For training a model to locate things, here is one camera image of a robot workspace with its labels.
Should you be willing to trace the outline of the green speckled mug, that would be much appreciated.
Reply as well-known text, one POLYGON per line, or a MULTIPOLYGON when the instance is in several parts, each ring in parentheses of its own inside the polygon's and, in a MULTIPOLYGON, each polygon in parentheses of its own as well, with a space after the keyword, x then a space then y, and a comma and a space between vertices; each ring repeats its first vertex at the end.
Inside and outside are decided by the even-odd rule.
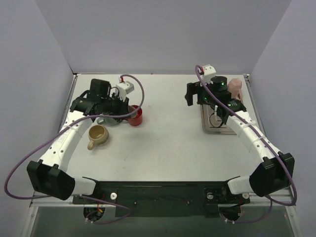
POLYGON ((98 118, 97 124, 102 126, 116 126, 119 124, 119 121, 115 120, 114 118, 98 118))

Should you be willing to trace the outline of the red mug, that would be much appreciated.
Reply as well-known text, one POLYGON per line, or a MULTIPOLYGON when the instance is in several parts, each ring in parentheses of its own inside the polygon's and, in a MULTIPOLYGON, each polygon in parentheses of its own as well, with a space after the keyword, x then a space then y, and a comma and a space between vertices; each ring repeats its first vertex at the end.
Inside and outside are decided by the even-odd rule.
POLYGON ((139 126, 143 121, 142 109, 137 105, 130 105, 128 106, 128 110, 130 112, 137 110, 137 113, 133 114, 131 118, 127 119, 127 121, 131 126, 139 126))

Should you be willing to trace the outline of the beige round mug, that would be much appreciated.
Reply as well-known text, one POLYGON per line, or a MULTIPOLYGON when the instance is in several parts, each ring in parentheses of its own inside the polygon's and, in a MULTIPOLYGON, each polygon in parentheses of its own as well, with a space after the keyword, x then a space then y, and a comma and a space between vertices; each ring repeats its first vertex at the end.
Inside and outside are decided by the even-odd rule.
POLYGON ((109 139, 109 132, 106 127, 102 125, 94 125, 89 129, 88 132, 89 143, 87 149, 92 151, 98 146, 104 145, 109 139))

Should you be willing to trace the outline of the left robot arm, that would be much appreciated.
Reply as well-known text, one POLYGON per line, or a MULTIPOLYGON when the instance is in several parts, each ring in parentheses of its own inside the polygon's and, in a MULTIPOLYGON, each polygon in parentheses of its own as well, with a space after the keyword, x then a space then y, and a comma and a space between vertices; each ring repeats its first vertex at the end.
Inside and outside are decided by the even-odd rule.
POLYGON ((90 128, 98 115, 118 116, 129 113, 127 98, 128 82, 116 85, 111 93, 108 81, 92 79, 90 88, 77 97, 69 108, 64 133, 56 138, 38 161, 27 165, 27 173, 36 192, 61 200, 70 196, 84 195, 90 203, 101 199, 101 190, 96 182, 83 177, 73 178, 67 174, 70 159, 84 133, 90 128))

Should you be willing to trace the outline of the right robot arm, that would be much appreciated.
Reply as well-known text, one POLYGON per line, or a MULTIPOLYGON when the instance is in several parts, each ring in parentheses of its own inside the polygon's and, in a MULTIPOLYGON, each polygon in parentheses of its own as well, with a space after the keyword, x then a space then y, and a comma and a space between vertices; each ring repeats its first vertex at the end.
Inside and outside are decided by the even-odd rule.
POLYGON ((239 194, 255 193, 260 197, 290 186, 294 157, 284 154, 271 144, 258 128, 256 121, 238 97, 227 87, 227 78, 215 76, 203 86, 199 81, 187 84, 185 99, 188 106, 197 96, 199 105, 207 105, 216 112, 223 124, 230 128, 251 154, 256 169, 248 176, 233 178, 220 191, 221 198, 231 202, 239 194))

